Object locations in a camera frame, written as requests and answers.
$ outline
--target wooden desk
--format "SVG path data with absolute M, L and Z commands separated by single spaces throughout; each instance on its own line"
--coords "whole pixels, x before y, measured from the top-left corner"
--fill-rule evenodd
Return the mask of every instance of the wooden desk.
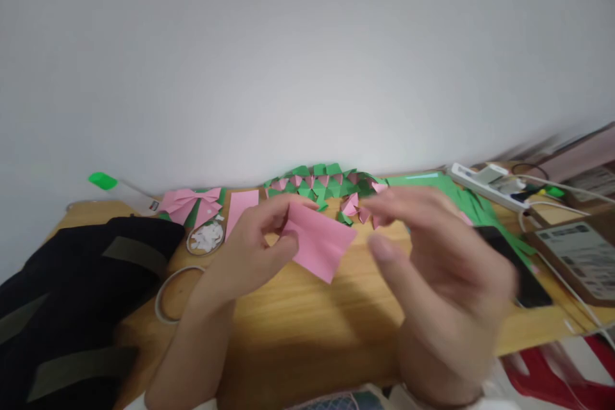
M 224 216 L 228 214 L 229 199 L 227 195 Z M 325 214 L 335 217 L 340 199 L 328 202 Z M 519 233 L 515 213 L 497 204 L 494 209 L 510 231 Z M 557 212 L 549 210 L 549 221 L 557 219 Z M 54 233 L 63 227 L 101 224 L 130 213 L 121 202 L 76 203 Z M 362 225 L 354 218 L 358 236 L 330 286 L 292 263 L 237 303 L 234 334 L 218 393 L 221 409 L 282 408 L 364 382 L 390 384 L 398 379 L 395 336 L 402 313 L 366 248 L 366 239 L 373 232 L 371 223 Z M 409 235 L 401 223 L 377 232 L 411 249 Z M 168 273 L 188 265 L 207 266 L 214 257 L 191 256 L 182 243 L 170 261 Z M 534 262 L 541 269 L 538 278 L 555 305 L 531 310 L 511 306 L 498 354 L 572 336 L 565 322 L 575 334 L 595 329 L 542 262 L 538 258 Z M 181 314 L 198 277 L 198 272 L 189 271 L 170 284 L 164 301 L 168 314 Z M 615 320 L 615 309 L 596 308 L 596 312 L 604 322 Z M 157 321 L 153 300 L 118 326 L 118 343 L 136 345 L 140 354 L 116 409 L 124 408 L 144 391 L 174 331 L 174 326 Z

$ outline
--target finger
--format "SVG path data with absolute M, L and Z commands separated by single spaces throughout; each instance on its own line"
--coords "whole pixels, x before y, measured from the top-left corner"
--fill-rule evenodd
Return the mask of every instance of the finger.
M 438 194 L 425 190 L 408 192 L 400 189 L 404 188 L 391 188 L 390 193 L 382 192 L 365 201 L 364 206 L 374 214 L 399 219 L 411 229 L 427 232 L 432 242 L 436 242 L 441 249 L 442 255 L 450 254 L 473 261 L 473 267 L 481 268 L 485 273 L 499 264 L 502 257 L 472 227 L 444 207 Z
M 297 203 L 311 209 L 318 209 L 318 204 L 299 194 L 279 194 L 256 206 L 250 219 L 264 233 L 280 231 L 286 224 L 288 206 Z
M 398 245 L 380 234 L 371 234 L 367 243 L 382 278 L 411 325 L 428 327 L 435 311 L 446 309 L 444 301 L 425 282 Z
M 285 232 L 277 242 L 265 250 L 274 274 L 278 273 L 299 251 L 299 236 L 295 231 Z

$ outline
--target green cap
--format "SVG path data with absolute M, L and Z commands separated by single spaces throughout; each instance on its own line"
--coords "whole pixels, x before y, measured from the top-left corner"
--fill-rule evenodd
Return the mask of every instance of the green cap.
M 88 181 L 102 190 L 113 189 L 117 185 L 117 179 L 103 172 L 92 173 Z

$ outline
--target smartphone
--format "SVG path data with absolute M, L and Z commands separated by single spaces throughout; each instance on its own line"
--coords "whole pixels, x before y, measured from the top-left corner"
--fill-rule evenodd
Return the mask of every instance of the smartphone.
M 530 268 L 517 256 L 517 253 L 515 253 L 514 249 L 496 227 L 479 226 L 474 229 L 490 244 L 492 249 L 508 259 L 517 269 L 519 288 L 516 300 L 519 306 L 523 308 L 541 308 L 542 306 L 551 306 L 553 304 L 553 300 L 543 286 L 540 285 L 536 277 L 534 277 Z

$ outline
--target cardboard box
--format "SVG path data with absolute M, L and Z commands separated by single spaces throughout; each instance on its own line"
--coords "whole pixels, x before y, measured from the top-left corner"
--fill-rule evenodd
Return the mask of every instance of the cardboard box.
M 525 234 L 583 301 L 615 307 L 615 212 Z

